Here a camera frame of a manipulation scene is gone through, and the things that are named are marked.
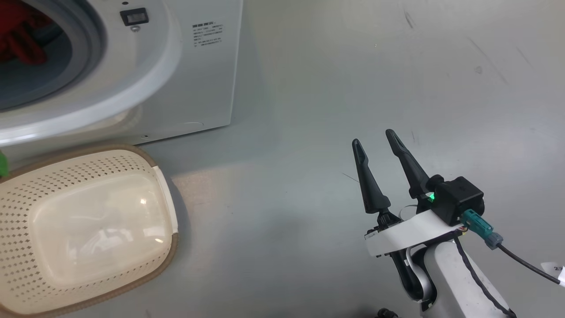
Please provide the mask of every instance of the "beige laundry basket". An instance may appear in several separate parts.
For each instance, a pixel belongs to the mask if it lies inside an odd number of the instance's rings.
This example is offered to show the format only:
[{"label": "beige laundry basket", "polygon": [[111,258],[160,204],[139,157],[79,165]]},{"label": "beige laundry basket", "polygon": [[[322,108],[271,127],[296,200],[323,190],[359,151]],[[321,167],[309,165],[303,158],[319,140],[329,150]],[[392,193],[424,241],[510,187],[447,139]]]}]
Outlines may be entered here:
[{"label": "beige laundry basket", "polygon": [[163,174],[127,145],[75,151],[0,180],[0,317],[53,317],[161,274],[178,225]]}]

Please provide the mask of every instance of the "washing machine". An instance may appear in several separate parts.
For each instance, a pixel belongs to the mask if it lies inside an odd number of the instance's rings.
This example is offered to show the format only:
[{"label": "washing machine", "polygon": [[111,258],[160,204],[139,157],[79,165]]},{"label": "washing machine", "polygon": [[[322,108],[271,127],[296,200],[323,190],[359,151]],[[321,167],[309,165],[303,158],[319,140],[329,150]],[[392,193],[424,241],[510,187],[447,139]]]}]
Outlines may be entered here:
[{"label": "washing machine", "polygon": [[42,63],[0,61],[0,150],[12,165],[230,123],[242,0],[23,2],[51,23],[25,26]]}]

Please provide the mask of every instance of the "green connector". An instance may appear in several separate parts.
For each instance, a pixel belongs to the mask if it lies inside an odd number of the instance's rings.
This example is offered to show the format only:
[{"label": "green connector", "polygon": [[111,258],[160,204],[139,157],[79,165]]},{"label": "green connector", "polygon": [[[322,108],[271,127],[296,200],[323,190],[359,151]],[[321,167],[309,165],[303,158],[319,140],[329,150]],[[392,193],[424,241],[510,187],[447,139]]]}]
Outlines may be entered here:
[{"label": "green connector", "polygon": [[8,158],[0,151],[0,177],[7,177],[9,174]]},{"label": "green connector", "polygon": [[503,241],[502,236],[493,232],[493,227],[478,215],[477,212],[471,209],[463,212],[461,223],[485,240],[486,245],[491,250],[495,250],[497,245]]},{"label": "green connector", "polygon": [[461,223],[471,231],[477,233],[482,239],[487,239],[493,232],[493,227],[483,220],[477,212],[471,209],[463,212]]}]

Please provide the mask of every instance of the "gray floor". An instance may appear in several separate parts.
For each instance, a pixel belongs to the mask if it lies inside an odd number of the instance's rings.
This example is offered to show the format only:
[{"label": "gray floor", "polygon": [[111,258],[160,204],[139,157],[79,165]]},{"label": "gray floor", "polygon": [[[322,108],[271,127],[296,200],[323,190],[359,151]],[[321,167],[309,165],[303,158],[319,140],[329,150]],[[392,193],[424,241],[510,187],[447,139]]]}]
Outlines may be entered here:
[{"label": "gray floor", "polygon": [[[563,5],[525,18],[504,2],[518,14],[473,24],[417,2],[247,1],[232,124],[144,147],[174,185],[175,261],[68,317],[417,317],[391,259],[366,251],[376,220],[352,180],[359,138],[392,210],[412,203],[387,128],[428,174],[482,189],[509,249],[565,263],[565,42],[548,31]],[[463,244],[519,317],[563,316],[563,288]]]}]

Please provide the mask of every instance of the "washing machine door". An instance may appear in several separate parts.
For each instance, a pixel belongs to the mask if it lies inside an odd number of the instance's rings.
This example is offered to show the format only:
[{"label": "washing machine door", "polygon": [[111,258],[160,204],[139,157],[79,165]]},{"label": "washing machine door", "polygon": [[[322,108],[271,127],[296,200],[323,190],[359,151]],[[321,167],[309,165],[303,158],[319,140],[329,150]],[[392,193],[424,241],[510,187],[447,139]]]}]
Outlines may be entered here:
[{"label": "washing machine door", "polygon": [[65,134],[140,104],[173,74],[181,32],[165,0],[23,0],[47,62],[0,65],[0,147]]}]

